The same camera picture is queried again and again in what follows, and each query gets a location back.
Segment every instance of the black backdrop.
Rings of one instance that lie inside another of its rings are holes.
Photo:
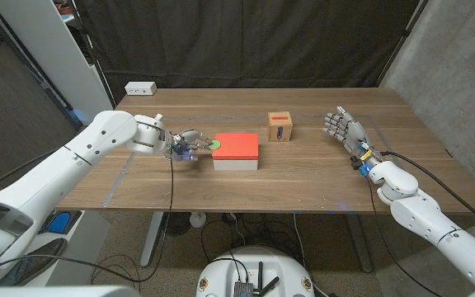
[[[77,0],[118,102],[158,87],[376,87],[418,0]]]

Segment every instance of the white robot body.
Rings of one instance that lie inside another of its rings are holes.
[[[263,285],[274,280],[277,276],[280,280],[275,284],[266,296],[269,297],[313,297],[313,284],[311,277],[303,266],[292,257],[270,247],[246,246],[233,250],[236,260],[245,265],[248,271],[248,282],[258,288],[259,262],[263,263]],[[232,258],[230,253],[225,253],[220,258]],[[241,264],[236,263],[242,282],[245,282],[246,274]],[[238,271],[234,261],[211,262],[201,272],[197,283],[197,297],[206,296],[234,296],[234,286],[238,281]]]

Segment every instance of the power outlet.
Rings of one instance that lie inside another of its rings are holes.
[[[153,95],[157,91],[155,82],[128,82],[125,85],[125,92],[128,95]]]

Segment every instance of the cable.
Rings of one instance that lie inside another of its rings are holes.
[[[213,224],[213,223],[217,223],[217,222],[221,222],[221,223],[226,224],[226,223],[225,223],[224,221],[222,221],[221,219],[216,219],[216,220],[214,220],[214,221],[211,221],[211,222],[207,223],[207,224],[201,229],[201,247],[203,248],[203,253],[205,254],[206,261],[207,261],[209,264],[210,264],[211,262],[213,262],[213,261],[211,261],[211,260],[209,259],[208,253],[206,252],[205,241],[204,241],[204,239],[203,239],[203,238],[204,238],[204,237],[203,237],[203,232],[205,231],[205,228],[206,228],[206,227],[210,226],[210,225]],[[232,233],[233,233],[233,232],[232,232],[232,226],[231,226],[231,225],[228,225],[228,224],[227,224],[227,226],[228,226],[228,229],[230,230],[230,237],[231,237],[231,238],[230,238],[230,242],[232,243]],[[237,280],[238,280],[239,282],[241,282],[241,275],[239,274],[238,264],[236,263],[238,260],[236,260],[236,259],[234,258],[234,255],[232,254],[232,251],[231,251],[231,250],[232,250],[232,247],[230,247],[230,249],[229,249],[228,251],[230,252],[230,255],[232,256],[232,258],[233,258],[233,260],[234,260],[234,264],[236,265]]]
[[[294,230],[296,231],[296,235],[298,235],[298,241],[300,242],[300,250],[302,251],[302,262],[304,266],[307,266],[305,264],[305,254],[303,253],[302,239],[300,237],[300,233],[298,232],[298,226],[296,225],[296,213],[293,213],[293,219],[294,219]]]
[[[368,179],[368,178],[366,178],[366,181],[368,182],[369,193],[371,194],[371,204],[373,205],[373,212],[374,212],[374,214],[376,215],[375,218],[377,218],[377,227],[379,227],[380,237],[381,237],[381,239],[382,239],[383,242],[384,242],[384,246],[386,247],[386,250],[388,251],[388,255],[392,258],[393,262],[395,262],[395,265],[397,265],[397,267],[399,267],[399,268],[402,270],[402,272],[404,272],[408,277],[410,277],[410,278],[412,279],[412,281],[415,281],[415,282],[416,282],[418,285],[420,285],[423,289],[429,291],[429,292],[432,293],[433,295],[441,297],[441,295],[435,293],[433,290],[430,290],[428,287],[426,287],[425,285],[423,285],[422,283],[420,283],[420,281],[418,281],[415,277],[413,277],[411,274],[409,274],[408,271],[406,271],[404,268],[402,268],[402,266],[399,264],[399,262],[398,262],[398,261],[395,259],[395,257],[392,255],[392,252],[391,252],[390,249],[389,249],[388,243],[386,242],[386,238],[384,238],[383,230],[382,230],[381,227],[380,227],[379,216],[377,215],[377,210],[375,209],[375,203],[374,203],[374,200],[373,200],[373,190],[371,189],[371,183],[369,182],[369,179]]]
[[[329,295],[327,295],[326,293],[322,292],[322,290],[320,290],[320,288],[318,288],[318,286],[316,285],[316,283],[314,282],[313,280],[313,275],[311,275],[311,270],[308,268],[307,264],[305,263],[305,254],[303,253],[303,244],[302,244],[302,239],[300,237],[300,232],[298,232],[298,225],[296,224],[296,213],[293,213],[293,219],[294,219],[294,231],[296,231],[296,235],[298,236],[298,241],[300,243],[300,250],[302,251],[302,261],[303,261],[303,266],[305,267],[305,269],[308,271],[309,273],[309,276],[311,276],[311,281],[313,282],[313,286],[314,288],[320,292],[320,294],[324,295],[325,297],[329,297]]]
[[[234,256],[234,254],[232,254],[232,249],[229,249],[228,252],[230,252],[230,256],[232,256],[232,259],[234,260],[234,264],[236,265],[236,270],[237,270],[237,280],[239,282],[241,282],[241,276],[239,275],[239,269],[238,269],[238,260],[236,260],[236,257]],[[248,282],[248,271],[247,271],[247,268],[243,265],[243,263],[241,263],[241,265],[243,266],[243,268],[245,268],[245,282]]]
[[[140,280],[139,267],[137,266],[137,264],[135,264],[135,261],[133,260],[133,258],[131,258],[131,257],[128,256],[128,255],[125,255],[125,254],[116,254],[116,255],[113,255],[113,256],[109,256],[109,257],[103,259],[102,261],[98,262],[97,264],[98,264],[98,265],[101,265],[103,262],[105,262],[105,261],[107,261],[107,260],[109,260],[109,259],[111,259],[111,258],[113,258],[113,257],[126,257],[126,258],[128,258],[128,259],[131,261],[131,264],[133,264],[133,267],[135,268],[135,271],[137,272],[137,278]],[[94,269],[92,270],[92,273],[91,273],[91,277],[92,277],[92,278],[91,278],[91,285],[92,285],[92,282],[96,279],[96,277],[100,274],[100,272],[102,272],[102,271],[99,271],[99,272],[95,275],[95,271],[96,271],[96,268],[94,268]],[[139,293],[140,293],[140,291],[141,291],[141,283],[139,283]]]
[[[167,230],[167,227],[168,227],[168,222],[170,221],[170,216],[172,214],[172,205],[173,205],[173,161],[172,159],[170,158],[170,169],[172,171],[172,189],[171,189],[171,197],[170,197],[170,208],[168,210],[168,216],[166,217],[166,223],[164,225],[164,231],[162,232],[162,246],[161,246],[161,253],[157,259],[157,264],[155,265],[155,268],[153,269],[152,273],[140,280],[135,280],[134,278],[132,277],[128,277],[128,276],[124,276],[116,271],[112,271],[111,269],[109,268],[106,268],[106,267],[103,267],[103,266],[100,266],[98,264],[95,264],[95,263],[90,263],[90,262],[85,262],[85,261],[81,261],[81,260],[77,260],[77,259],[71,259],[71,258],[66,258],[66,257],[60,257],[60,256],[54,256],[54,255],[25,255],[25,256],[21,256],[21,257],[15,257],[13,259],[10,259],[10,260],[6,260],[4,262],[1,262],[0,263],[0,266],[3,266],[5,264],[8,264],[10,262],[14,262],[14,261],[18,261],[18,260],[21,260],[21,259],[27,259],[27,258],[31,258],[31,257],[49,257],[49,258],[53,258],[53,259],[57,259],[57,260],[63,260],[63,261],[67,261],[67,262],[74,262],[74,263],[78,263],[78,264],[83,264],[83,265],[87,265],[87,266],[92,266],[92,267],[95,267],[97,269],[100,269],[100,270],[103,270],[103,271],[107,271],[111,274],[114,274],[116,276],[119,276],[119,277],[122,277],[123,279],[125,280],[128,280],[128,281],[133,281],[135,283],[142,283],[142,282],[145,282],[147,280],[149,280],[150,278],[153,277],[153,275],[155,274],[155,272],[157,272],[157,269],[158,269],[158,265],[160,264],[161,262],[161,259],[162,259],[162,255],[164,253],[164,244],[166,243],[166,230]]]
[[[411,165],[417,167],[418,169],[420,169],[421,171],[423,171],[424,173],[426,173],[426,175],[428,175],[429,177],[431,177],[435,182],[437,182],[440,186],[442,186],[448,193],[450,193],[450,195],[452,195],[455,199],[457,199],[459,202],[461,202],[462,205],[464,205],[466,208],[468,208],[470,211],[472,211],[474,214],[475,214],[475,209],[469,204],[467,203],[467,201],[463,200],[463,198],[461,198],[458,194],[456,194],[454,191],[452,191],[449,187],[447,187],[439,178],[437,178],[435,175],[433,175],[431,172],[429,172],[428,170],[426,170],[424,167],[422,167],[421,165],[413,162],[412,160],[410,160],[409,158],[406,158],[404,156],[402,156],[401,154],[399,153],[394,153],[394,152],[382,152],[381,153],[383,156],[386,156],[386,155],[392,155],[392,156],[395,156],[395,157],[399,157],[401,159],[403,159],[404,161],[410,163]]]
[[[241,234],[241,232],[239,232],[238,229],[238,218],[236,218],[236,231],[239,235],[241,235],[241,238],[243,238],[243,246],[246,246],[247,244],[245,243],[245,237],[243,236],[243,234]]]
[[[107,271],[111,274],[114,274],[116,276],[120,276],[122,277],[123,279],[125,280],[128,280],[128,281],[134,281],[134,282],[141,282],[142,280],[135,280],[131,277],[128,277],[128,276],[124,276],[116,271],[112,271],[111,269],[109,268],[105,268],[103,266],[100,266],[100,265],[97,265],[95,263],[91,263],[91,262],[85,262],[85,261],[81,261],[81,260],[77,260],[77,259],[72,259],[72,258],[66,258],[66,257],[60,257],[60,256],[55,256],[55,255],[25,255],[25,256],[21,256],[21,257],[15,257],[13,259],[10,259],[10,260],[6,260],[6,261],[3,261],[0,263],[0,266],[3,266],[5,264],[8,264],[10,262],[14,262],[14,261],[18,261],[18,260],[21,260],[21,259],[27,259],[27,258],[32,258],[32,257],[48,257],[48,258],[53,258],[53,259],[56,259],[56,260],[62,260],[62,261],[67,261],[67,262],[73,262],[73,263],[78,263],[78,264],[83,264],[83,265],[87,265],[87,266],[92,266],[92,267],[95,267],[95,268],[98,268],[98,269],[101,269],[103,271]]]
[[[11,176],[12,174],[16,173],[18,170],[21,170],[22,168],[26,167],[27,165],[41,159],[41,158],[44,158],[46,156],[49,156],[50,154],[56,152],[57,150],[59,150],[60,148],[55,148],[55,149],[51,149],[49,152],[46,152],[46,153],[42,153],[40,156],[37,156],[35,158],[32,158],[30,159],[29,161],[23,163],[22,165],[18,166],[18,167],[15,167],[14,169],[12,169],[11,171],[3,174],[2,176],[0,176],[0,181],[4,180],[5,178]]]
[[[236,259],[231,259],[231,258],[218,258],[218,259],[214,259],[212,260],[212,262],[217,262],[217,261],[234,261],[234,263],[239,263],[241,264],[241,266],[243,266],[243,269],[245,269],[245,273],[246,273],[246,279],[245,281],[248,282],[248,271],[247,271],[247,268],[245,267],[245,265],[239,261],[239,260],[236,260]]]
[[[109,268],[109,267],[119,267],[123,272],[125,272],[125,274],[127,274],[129,277],[131,277],[131,274],[130,274],[127,270],[125,270],[125,268],[123,268],[123,267],[120,266],[120,265],[117,265],[117,264],[110,264],[110,265],[106,266],[106,268]],[[96,277],[97,277],[101,272],[103,272],[103,271],[99,271],[99,272],[96,274],[95,277],[91,278],[91,285],[92,285],[92,282],[96,279]]]

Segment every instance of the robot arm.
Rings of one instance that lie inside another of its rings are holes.
[[[23,255],[52,209],[114,149],[125,145],[139,153],[172,151],[177,143],[161,118],[103,111],[82,133],[1,190],[0,262]],[[0,266],[0,279],[13,264]]]
[[[475,237],[444,215],[436,200],[419,189],[417,179],[385,161],[369,141],[362,125],[342,107],[327,114],[324,132],[341,141],[354,169],[378,188],[379,199],[390,205],[393,218],[404,228],[437,247],[475,285]]]

